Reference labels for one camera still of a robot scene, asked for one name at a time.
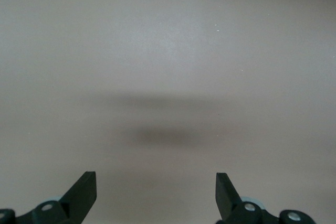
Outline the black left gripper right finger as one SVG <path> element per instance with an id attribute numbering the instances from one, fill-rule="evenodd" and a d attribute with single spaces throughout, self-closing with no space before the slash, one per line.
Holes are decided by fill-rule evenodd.
<path id="1" fill-rule="evenodd" d="M 215 199 L 221 216 L 218 223 L 315 223 L 301 211 L 287 209 L 276 217 L 257 201 L 242 199 L 226 173 L 216 174 Z"/>

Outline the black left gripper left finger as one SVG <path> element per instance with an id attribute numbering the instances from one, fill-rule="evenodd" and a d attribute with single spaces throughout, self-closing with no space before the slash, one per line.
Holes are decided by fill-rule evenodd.
<path id="1" fill-rule="evenodd" d="M 30 212 L 21 216 L 16 216 L 15 211 L 12 209 L 1 209 L 1 223 L 82 223 L 96 199 L 96 173 L 84 172 L 58 200 L 43 202 Z"/>

